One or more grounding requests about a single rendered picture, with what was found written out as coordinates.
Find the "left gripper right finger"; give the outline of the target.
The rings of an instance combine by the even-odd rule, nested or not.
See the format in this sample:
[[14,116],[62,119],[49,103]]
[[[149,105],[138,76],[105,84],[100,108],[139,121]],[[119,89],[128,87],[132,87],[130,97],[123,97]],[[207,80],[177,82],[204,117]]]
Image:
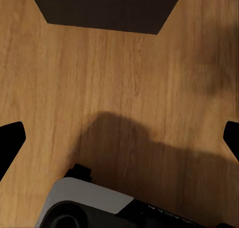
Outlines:
[[239,161],[239,123],[228,121],[223,139]]

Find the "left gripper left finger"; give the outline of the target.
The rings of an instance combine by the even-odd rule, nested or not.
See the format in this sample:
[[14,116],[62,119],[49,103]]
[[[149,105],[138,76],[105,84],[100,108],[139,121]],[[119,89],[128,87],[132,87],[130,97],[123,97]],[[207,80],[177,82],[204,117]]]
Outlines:
[[0,127],[0,181],[26,140],[21,121]]

